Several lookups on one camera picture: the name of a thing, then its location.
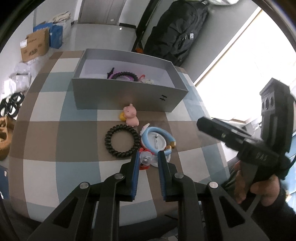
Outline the clear red keychain charm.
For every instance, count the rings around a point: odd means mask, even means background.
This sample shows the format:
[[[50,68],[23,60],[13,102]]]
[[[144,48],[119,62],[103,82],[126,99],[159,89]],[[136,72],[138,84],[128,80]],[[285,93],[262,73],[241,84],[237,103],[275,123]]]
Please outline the clear red keychain charm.
[[[139,160],[140,160],[140,170],[147,170],[150,165],[153,163],[153,154],[148,150],[144,148],[139,149]]]

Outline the white round badge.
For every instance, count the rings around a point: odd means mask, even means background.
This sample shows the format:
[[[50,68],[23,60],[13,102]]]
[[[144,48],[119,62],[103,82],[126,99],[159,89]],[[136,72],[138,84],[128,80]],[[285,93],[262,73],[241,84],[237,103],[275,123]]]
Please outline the white round badge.
[[[151,132],[148,134],[149,144],[155,148],[157,151],[163,151],[166,149],[166,140],[159,133]],[[158,168],[158,157],[157,155],[152,156],[152,166]]]

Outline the pink pig toy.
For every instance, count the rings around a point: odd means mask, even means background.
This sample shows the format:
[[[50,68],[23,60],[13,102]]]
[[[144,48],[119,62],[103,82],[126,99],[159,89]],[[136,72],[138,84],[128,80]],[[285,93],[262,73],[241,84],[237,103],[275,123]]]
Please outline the pink pig toy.
[[[137,110],[131,103],[123,108],[122,113],[119,115],[119,119],[124,121],[127,126],[135,127],[139,125]]]

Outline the checkered table cloth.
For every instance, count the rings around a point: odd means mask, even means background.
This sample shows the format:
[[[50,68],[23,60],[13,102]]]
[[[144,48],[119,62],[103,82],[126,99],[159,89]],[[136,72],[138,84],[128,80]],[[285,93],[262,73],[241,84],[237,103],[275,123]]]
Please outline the checkered table cloth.
[[[96,184],[125,163],[105,148],[107,130],[119,124],[120,110],[76,108],[72,78],[82,51],[56,52],[43,66],[27,93],[14,128],[9,154],[12,208],[43,221],[82,182]],[[188,93],[170,112],[140,111],[141,125],[167,130],[177,146],[171,162],[195,182],[223,183],[229,178],[222,145],[197,129],[206,109],[182,68],[159,59],[144,62],[158,77],[175,76]]]

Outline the grey open storage box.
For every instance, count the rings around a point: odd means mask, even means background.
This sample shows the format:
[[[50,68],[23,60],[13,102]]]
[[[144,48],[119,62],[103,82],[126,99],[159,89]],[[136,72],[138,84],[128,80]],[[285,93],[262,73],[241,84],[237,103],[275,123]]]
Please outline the grey open storage box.
[[[170,61],[107,49],[84,51],[72,85],[77,109],[171,112],[189,92]]]

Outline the black coat stand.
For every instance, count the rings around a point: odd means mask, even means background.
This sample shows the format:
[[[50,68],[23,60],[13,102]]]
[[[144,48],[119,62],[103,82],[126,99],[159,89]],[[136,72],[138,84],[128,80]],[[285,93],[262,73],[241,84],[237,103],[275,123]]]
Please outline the black coat stand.
[[[147,29],[151,17],[156,10],[160,0],[150,0],[136,29],[136,40],[132,47],[132,52],[136,52],[136,48],[142,48],[142,37]]]

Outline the blue jordan shoe box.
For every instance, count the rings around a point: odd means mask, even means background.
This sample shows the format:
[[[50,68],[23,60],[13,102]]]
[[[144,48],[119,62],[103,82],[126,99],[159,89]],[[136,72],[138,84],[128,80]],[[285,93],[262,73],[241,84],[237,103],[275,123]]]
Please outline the blue jordan shoe box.
[[[0,167],[0,191],[3,199],[10,198],[8,171],[3,166]]]

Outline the brown boots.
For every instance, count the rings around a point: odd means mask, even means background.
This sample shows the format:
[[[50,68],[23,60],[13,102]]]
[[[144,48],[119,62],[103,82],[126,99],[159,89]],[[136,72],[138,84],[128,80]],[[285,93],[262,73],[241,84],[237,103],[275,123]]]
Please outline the brown boots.
[[[9,154],[11,141],[13,137],[13,130],[16,121],[9,117],[1,117],[0,127],[0,160],[3,161]]]

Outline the black white sandals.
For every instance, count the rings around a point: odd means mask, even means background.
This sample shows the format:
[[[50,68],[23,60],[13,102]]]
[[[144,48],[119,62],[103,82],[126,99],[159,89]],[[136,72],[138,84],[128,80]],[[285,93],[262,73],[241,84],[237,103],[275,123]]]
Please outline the black white sandals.
[[[25,96],[22,92],[12,94],[10,97],[4,98],[1,101],[1,117],[9,116],[15,118],[20,110]]]

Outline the grey plastic parcel bag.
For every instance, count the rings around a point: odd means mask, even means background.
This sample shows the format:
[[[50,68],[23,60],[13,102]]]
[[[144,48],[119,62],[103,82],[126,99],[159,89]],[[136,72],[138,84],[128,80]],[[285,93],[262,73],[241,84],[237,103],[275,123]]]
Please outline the grey plastic parcel bag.
[[[39,56],[33,60],[27,62],[19,62],[14,69],[16,74],[30,74],[32,77],[36,77],[39,71],[43,68],[47,62],[48,57]]]

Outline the white plastic bag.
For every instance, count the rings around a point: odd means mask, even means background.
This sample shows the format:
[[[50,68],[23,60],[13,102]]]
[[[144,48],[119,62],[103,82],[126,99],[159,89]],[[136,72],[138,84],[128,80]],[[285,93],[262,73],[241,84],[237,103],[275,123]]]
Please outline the white plastic bag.
[[[3,94],[9,96],[18,92],[26,92],[30,85],[30,74],[13,74],[4,81]]]

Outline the brown cardboard box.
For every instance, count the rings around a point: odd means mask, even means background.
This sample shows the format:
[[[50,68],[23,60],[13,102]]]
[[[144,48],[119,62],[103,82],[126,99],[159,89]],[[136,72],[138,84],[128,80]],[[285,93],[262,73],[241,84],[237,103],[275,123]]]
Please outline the brown cardboard box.
[[[27,62],[44,56],[49,50],[49,29],[37,30],[20,42],[22,61]]]

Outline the blue cardboard box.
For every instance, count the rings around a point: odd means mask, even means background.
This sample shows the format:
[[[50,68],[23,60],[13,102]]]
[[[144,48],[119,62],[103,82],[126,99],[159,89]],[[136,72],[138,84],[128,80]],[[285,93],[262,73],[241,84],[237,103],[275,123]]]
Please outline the blue cardboard box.
[[[49,46],[54,49],[59,49],[62,46],[63,27],[53,23],[44,23],[33,27],[33,32],[45,28],[49,29]]]

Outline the white hanging bag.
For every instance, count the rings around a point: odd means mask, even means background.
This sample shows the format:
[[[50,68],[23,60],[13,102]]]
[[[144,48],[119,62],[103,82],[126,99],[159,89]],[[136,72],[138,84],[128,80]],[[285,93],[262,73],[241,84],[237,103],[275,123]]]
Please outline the white hanging bag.
[[[239,0],[208,0],[208,2],[216,6],[230,6],[237,4]]]

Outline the cream tote bag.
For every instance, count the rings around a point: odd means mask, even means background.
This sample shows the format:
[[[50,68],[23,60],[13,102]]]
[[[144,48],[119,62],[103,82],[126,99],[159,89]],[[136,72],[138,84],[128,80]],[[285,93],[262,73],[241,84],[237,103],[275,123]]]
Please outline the cream tote bag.
[[[52,23],[59,23],[59,22],[68,20],[70,16],[71,16],[71,13],[69,11],[66,11],[66,12],[55,15],[51,21]]]

